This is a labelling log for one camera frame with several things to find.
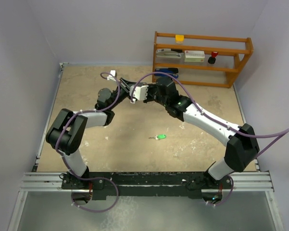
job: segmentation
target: gray wall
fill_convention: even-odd
[[[258,134],[281,131],[289,127],[289,0],[269,0],[250,36],[254,54],[236,82],[242,107]],[[260,140],[260,146],[269,141]],[[289,231],[289,134],[259,163],[271,172]]]
[[[267,0],[28,0],[60,62],[151,64],[154,31],[246,37]]]
[[[0,231],[34,164],[58,74],[27,1],[0,0]]]

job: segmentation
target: wooden rack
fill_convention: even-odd
[[[209,83],[209,82],[193,82],[193,81],[181,81],[183,84],[191,85],[203,85],[214,87],[230,88],[247,61],[253,53],[253,45],[251,38],[228,38],[228,37],[214,37],[214,36],[201,36],[201,35],[184,35],[185,39],[202,39],[202,40],[215,40],[215,41],[228,41],[228,42],[242,42],[245,43],[245,49],[228,49],[218,47],[200,47],[200,46],[187,46],[178,44],[163,44],[157,43],[157,37],[169,37],[175,39],[175,34],[158,33],[155,31],[154,38],[154,52],[153,52],[153,71],[157,67],[177,67],[177,68],[190,68],[199,70],[211,70],[211,71],[223,71],[226,74],[226,83]],[[205,59],[203,63],[185,62],[184,57],[181,59],[161,58],[156,57],[156,50],[163,48],[178,49],[184,51],[204,51]],[[212,51],[217,51],[218,56],[232,56],[232,64],[224,63],[218,60],[215,64],[209,64],[208,58],[211,56]],[[239,58],[239,54],[243,54],[242,60]],[[156,82],[156,77],[152,76],[152,82]]]

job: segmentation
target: yellow object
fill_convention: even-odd
[[[175,35],[175,42],[176,43],[183,43],[184,36],[183,35]]]

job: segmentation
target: beige table surface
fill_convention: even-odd
[[[50,118],[53,123],[62,108],[73,111],[93,109],[102,88],[115,89],[100,72],[116,70],[118,77],[137,80],[151,72],[151,66],[67,66]],[[194,77],[190,73],[180,79]],[[186,85],[206,110],[232,123],[243,124],[233,88]],[[205,171],[223,158],[225,147],[214,137],[191,124],[168,115],[155,103],[131,104],[128,99],[113,110],[115,117],[107,127],[86,129],[80,151],[90,171]],[[148,137],[166,134],[164,140]],[[255,171],[254,162],[246,170]],[[64,172],[66,167],[51,146],[44,142],[39,172]]]

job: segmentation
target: robotic arm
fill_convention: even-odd
[[[225,157],[213,163],[204,173],[201,173],[203,178],[206,179],[205,182],[207,185],[218,185],[218,182],[226,175],[232,172],[242,172],[257,156],[259,146],[255,138],[241,136],[208,119],[203,114],[206,113],[215,120],[228,124],[230,127],[235,128],[242,133],[254,135],[254,130],[250,125],[244,124],[243,126],[239,126],[237,124],[232,124],[207,112],[198,105],[202,109],[202,112],[200,112],[191,102],[189,97],[179,95],[176,85],[171,78],[160,77],[157,79],[156,84],[140,83],[135,89],[135,82],[130,82],[121,78],[119,83],[120,90],[117,88],[111,92],[109,89],[105,88],[98,92],[98,99],[95,105],[96,110],[109,107],[117,97],[119,90],[118,100],[111,108],[104,112],[85,113],[77,116],[60,140],[59,150],[64,155],[65,160],[70,167],[69,170],[72,170],[78,176],[83,178],[89,176],[89,169],[83,162],[79,151],[84,130],[86,128],[110,124],[114,117],[112,109],[125,98],[133,99],[134,103],[135,101],[143,101],[144,103],[154,101],[159,103],[165,107],[170,116],[203,129],[218,139],[226,147]],[[52,148],[55,148],[66,122],[73,115],[73,111],[62,109],[56,117],[46,135],[46,142],[48,142]]]

